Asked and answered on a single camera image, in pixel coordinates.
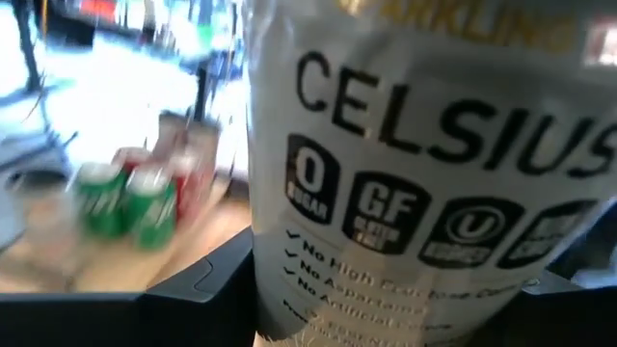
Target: blurry background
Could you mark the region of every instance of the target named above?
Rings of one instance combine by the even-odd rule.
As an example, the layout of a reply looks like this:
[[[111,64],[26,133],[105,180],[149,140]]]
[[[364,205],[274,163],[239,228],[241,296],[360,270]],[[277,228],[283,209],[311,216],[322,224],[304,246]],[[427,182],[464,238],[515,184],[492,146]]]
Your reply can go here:
[[[196,222],[154,253],[126,238],[90,244],[73,225],[49,227],[54,203],[5,243],[10,203],[0,200],[0,292],[144,290],[250,223],[246,187],[242,199],[229,197],[229,185],[248,179],[249,88],[234,19],[242,4],[49,0],[42,19],[43,3],[0,0],[0,189],[22,170],[71,175],[83,162],[109,162],[119,147],[152,148],[161,114],[219,129],[218,178]]]

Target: soda can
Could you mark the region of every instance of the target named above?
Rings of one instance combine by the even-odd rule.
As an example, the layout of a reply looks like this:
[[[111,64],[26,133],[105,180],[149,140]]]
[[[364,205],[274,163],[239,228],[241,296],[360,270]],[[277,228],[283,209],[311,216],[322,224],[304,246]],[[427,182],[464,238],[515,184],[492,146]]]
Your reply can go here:
[[[201,187],[199,160],[199,156],[190,149],[177,150],[170,156],[168,168],[175,183],[175,217],[178,222],[191,214],[199,199]]]
[[[160,167],[139,167],[128,179],[125,221],[137,247],[158,249],[174,236],[175,184]]]
[[[122,147],[116,151],[113,162],[121,164],[129,177],[133,170],[145,164],[151,155],[152,153],[143,147]]]
[[[81,166],[75,188],[79,216],[86,230],[111,238],[125,234],[120,206],[125,180],[119,164],[86,163]]]

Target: black plastic surface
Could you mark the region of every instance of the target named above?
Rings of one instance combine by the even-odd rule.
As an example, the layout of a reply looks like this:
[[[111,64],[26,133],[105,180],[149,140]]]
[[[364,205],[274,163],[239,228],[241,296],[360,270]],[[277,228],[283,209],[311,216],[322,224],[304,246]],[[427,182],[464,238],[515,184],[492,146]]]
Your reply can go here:
[[[617,289],[520,294],[469,347],[614,346]]]
[[[0,346],[252,346],[251,249],[246,229],[147,293],[0,294]]]

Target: kosher symbol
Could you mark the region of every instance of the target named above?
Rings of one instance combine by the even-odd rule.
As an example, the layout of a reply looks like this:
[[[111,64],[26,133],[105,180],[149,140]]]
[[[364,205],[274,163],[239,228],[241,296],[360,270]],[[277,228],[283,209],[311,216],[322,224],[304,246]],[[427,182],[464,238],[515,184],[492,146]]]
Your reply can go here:
[[[510,200],[478,197],[445,204],[418,258],[443,269],[484,264],[524,213]]]
[[[475,206],[455,212],[445,222],[447,235],[461,244],[477,244],[499,234],[506,219],[491,206]]]

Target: wooden table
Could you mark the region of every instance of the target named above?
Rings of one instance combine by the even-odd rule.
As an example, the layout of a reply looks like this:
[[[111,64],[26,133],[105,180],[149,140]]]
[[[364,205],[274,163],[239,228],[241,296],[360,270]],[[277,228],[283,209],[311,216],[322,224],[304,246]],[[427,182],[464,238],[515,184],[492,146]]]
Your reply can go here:
[[[83,242],[79,230],[72,236],[64,235],[63,243],[74,241],[75,246],[63,261],[49,260],[54,263],[50,269],[65,275],[57,276],[55,282],[49,274],[53,271],[23,266],[41,254],[24,237],[0,256],[0,292],[143,291],[186,268],[250,223],[247,203],[220,205],[227,187],[227,181],[216,180],[196,221],[180,230],[170,245],[160,251],[138,251],[129,239],[110,243]],[[39,265],[44,265],[40,264],[44,261],[45,258],[39,259]]]

